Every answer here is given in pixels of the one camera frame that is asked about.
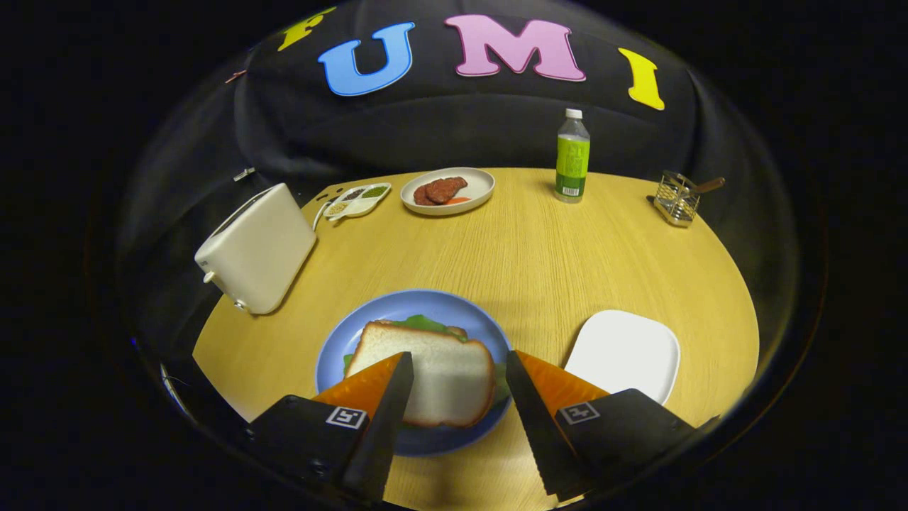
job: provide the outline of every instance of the meat patty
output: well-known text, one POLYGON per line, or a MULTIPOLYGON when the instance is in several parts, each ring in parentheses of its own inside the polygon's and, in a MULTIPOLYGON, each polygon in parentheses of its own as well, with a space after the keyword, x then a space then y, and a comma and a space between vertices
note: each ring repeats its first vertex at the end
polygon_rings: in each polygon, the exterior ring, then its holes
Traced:
POLYGON ((426 186, 426 197, 435 204, 444 204, 466 185, 467 180, 460 176, 436 179, 426 186))
POLYGON ((436 205, 426 197, 426 186, 429 185, 420 186, 413 192, 413 202, 418 205, 436 205))

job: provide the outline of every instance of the white toaster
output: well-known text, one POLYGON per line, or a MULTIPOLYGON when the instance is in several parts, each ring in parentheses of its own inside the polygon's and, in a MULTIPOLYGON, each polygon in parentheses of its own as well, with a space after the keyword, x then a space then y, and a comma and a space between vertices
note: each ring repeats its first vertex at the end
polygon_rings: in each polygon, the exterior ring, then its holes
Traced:
POLYGON ((286 184, 249 199, 215 229, 195 253, 206 284, 214 282, 251 314, 281 304, 315 245, 315 232, 286 184))

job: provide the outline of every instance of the wooden table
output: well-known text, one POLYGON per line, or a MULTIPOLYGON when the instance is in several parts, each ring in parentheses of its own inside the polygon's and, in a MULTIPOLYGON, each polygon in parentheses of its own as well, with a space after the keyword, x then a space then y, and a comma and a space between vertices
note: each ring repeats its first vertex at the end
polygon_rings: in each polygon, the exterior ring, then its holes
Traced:
MULTIPOLYGON (((315 394, 314 370, 332 328, 387 293, 433 288, 464 296, 494 317, 515 349, 564 366, 583 323, 620 309, 671 328, 681 364, 666 408, 692 426, 723 414, 754 376, 754 305, 731 256, 697 218, 667 224, 646 195, 656 183, 590 174, 584 200, 552 196, 555 171, 486 169, 497 185, 464 214, 412 214, 393 189, 368 215, 320 220, 318 242, 275 313, 248 316, 223 297, 193 356, 246 420, 287 394, 315 394)), ((302 211, 312 219, 323 201, 302 211)), ((477 444, 430 458, 396 456, 385 499, 417 509, 549 509, 512 406, 477 444)))

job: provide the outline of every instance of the letter u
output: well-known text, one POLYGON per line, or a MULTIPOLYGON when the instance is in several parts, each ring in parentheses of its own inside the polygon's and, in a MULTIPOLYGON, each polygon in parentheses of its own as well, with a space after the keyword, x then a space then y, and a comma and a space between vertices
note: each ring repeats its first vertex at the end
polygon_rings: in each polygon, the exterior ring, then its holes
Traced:
POLYGON ((325 66, 328 87, 336 95, 364 95, 400 80, 413 64, 407 32, 414 26, 411 22, 400 23, 372 34, 372 39, 380 39, 385 45, 388 63, 369 75, 361 75, 356 69, 354 50, 360 45, 359 39, 334 46, 321 54, 319 62, 325 66))

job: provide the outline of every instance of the plastic bottle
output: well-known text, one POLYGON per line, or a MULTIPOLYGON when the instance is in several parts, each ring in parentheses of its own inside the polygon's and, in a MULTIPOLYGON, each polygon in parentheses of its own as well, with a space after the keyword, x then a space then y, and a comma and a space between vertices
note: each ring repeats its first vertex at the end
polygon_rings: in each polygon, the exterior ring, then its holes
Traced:
POLYGON ((555 165, 555 196, 563 202, 583 199, 589 166, 589 132, 583 126, 583 112, 568 108, 567 120, 558 130, 558 162, 555 165))

